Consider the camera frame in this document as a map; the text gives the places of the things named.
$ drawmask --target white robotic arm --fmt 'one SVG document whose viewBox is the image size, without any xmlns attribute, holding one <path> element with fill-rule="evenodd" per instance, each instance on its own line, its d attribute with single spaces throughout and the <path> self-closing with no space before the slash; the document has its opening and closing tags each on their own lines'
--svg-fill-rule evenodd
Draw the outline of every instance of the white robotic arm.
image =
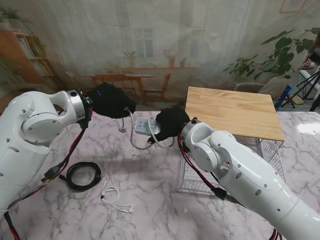
<svg viewBox="0 0 320 240">
<path fill-rule="evenodd" d="M 30 91 L 9 103 L 0 116 L 0 218 L 39 171 L 52 140 L 86 117 L 88 101 L 76 90 L 53 95 Z M 65 115 L 59 116 L 54 105 Z"/>
<path fill-rule="evenodd" d="M 298 198 L 273 167 L 227 132 L 190 121 L 181 138 L 199 168 L 213 172 L 237 201 L 288 240 L 320 239 L 320 215 Z"/>
</svg>

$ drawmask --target metal wire rack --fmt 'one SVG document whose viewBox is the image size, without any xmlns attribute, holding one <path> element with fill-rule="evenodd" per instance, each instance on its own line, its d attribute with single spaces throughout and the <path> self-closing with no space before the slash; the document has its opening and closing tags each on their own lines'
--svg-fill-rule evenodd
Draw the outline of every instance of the metal wire rack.
<svg viewBox="0 0 320 240">
<path fill-rule="evenodd" d="M 282 143 L 278 143 L 274 140 L 259 139 L 245 136 L 235 136 L 235 138 L 239 143 L 251 148 L 257 154 L 259 154 L 275 169 L 275 171 L 282 177 L 282 179 L 286 181 L 278 150 L 281 147 Z M 194 163 L 194 165 L 196 166 L 192 156 L 189 153 L 187 155 L 189 159 L 192 161 L 192 163 Z M 217 181 L 211 176 L 210 173 L 204 172 L 200 169 L 199 171 L 215 187 L 223 188 L 219 185 L 219 183 L 217 183 Z M 178 191 L 195 194 L 214 195 L 214 193 L 210 190 L 210 188 L 207 187 L 206 184 L 204 184 L 204 182 L 197 175 L 197 173 L 188 164 L 186 164 L 183 156 L 181 156 Z"/>
</svg>

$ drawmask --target coiled white cable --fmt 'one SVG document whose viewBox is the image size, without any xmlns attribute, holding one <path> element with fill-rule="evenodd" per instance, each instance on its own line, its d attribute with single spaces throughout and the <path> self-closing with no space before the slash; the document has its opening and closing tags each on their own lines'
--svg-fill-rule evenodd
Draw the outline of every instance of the coiled white cable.
<svg viewBox="0 0 320 240">
<path fill-rule="evenodd" d="M 126 205 L 119 205 L 119 204 L 116 204 L 116 202 L 119 200 L 120 198 L 120 192 L 119 190 L 115 187 L 115 186 L 110 186 L 110 187 L 106 187 L 106 183 L 107 183 L 107 180 L 104 181 L 104 184 L 103 184 L 103 187 L 102 187 L 102 191 L 101 191 L 101 200 L 103 202 L 103 204 L 109 206 L 109 207 L 114 207 L 116 210 L 120 211 L 120 212 L 123 212 L 123 213 L 126 213 L 126 214 L 132 214 L 134 212 L 134 205 L 133 204 L 126 204 Z M 105 198 L 105 194 L 106 193 L 110 193 L 110 192 L 114 192 L 115 193 L 115 197 L 113 200 L 107 200 Z M 124 209 L 121 209 L 121 208 L 118 208 L 118 207 L 129 207 L 129 210 L 124 210 Z"/>
<path fill-rule="evenodd" d="M 152 146 L 152 144 L 150 144 L 149 146 L 146 146 L 146 147 L 138 147 L 138 146 L 136 146 L 136 145 L 134 144 L 134 140 L 133 140 L 133 139 L 134 139 L 134 131 L 135 131 L 135 127 L 134 127 L 134 117 L 133 117 L 131 111 L 130 111 L 128 108 L 125 108 L 125 110 L 127 110 L 127 111 L 129 112 L 130 118 L 131 118 L 131 135 L 130 135 L 130 142 L 131 142 L 132 146 L 133 146 L 134 148 L 138 149 L 138 150 L 147 150 L 147 149 L 149 149 L 149 148 Z M 150 125 L 150 120 L 151 120 L 151 119 L 154 120 L 154 118 L 152 118 L 152 117 L 148 119 L 148 127 L 149 127 L 149 129 L 150 129 L 150 132 L 151 132 L 151 135 L 152 135 L 152 137 L 153 137 L 153 140 L 154 140 L 154 141 L 156 142 L 156 144 L 158 144 L 161 148 L 164 148 L 164 149 L 171 148 L 171 147 L 173 146 L 173 144 L 175 143 L 175 138 L 172 137 L 172 143 L 171 143 L 169 146 L 162 146 L 162 145 L 158 142 L 155 134 L 151 131 L 151 125 Z"/>
</svg>

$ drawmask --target bookshelf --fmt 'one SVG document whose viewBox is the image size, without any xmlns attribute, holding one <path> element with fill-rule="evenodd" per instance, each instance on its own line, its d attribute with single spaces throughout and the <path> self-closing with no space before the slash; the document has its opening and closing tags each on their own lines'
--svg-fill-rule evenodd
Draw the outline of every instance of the bookshelf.
<svg viewBox="0 0 320 240">
<path fill-rule="evenodd" d="M 0 31 L 0 56 L 14 61 L 20 67 L 16 73 L 26 84 L 46 84 L 55 91 L 66 88 L 35 35 Z"/>
</svg>

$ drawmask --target white power strip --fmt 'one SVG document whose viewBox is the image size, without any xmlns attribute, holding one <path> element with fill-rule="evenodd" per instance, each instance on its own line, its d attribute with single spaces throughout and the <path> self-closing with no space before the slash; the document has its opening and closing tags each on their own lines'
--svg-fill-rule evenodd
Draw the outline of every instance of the white power strip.
<svg viewBox="0 0 320 240">
<path fill-rule="evenodd" d="M 153 134 L 156 135 L 160 132 L 160 128 L 158 127 L 156 120 L 150 119 L 150 126 Z M 152 136 L 148 126 L 148 118 L 138 117 L 134 125 L 134 131 L 137 134 Z"/>
</svg>

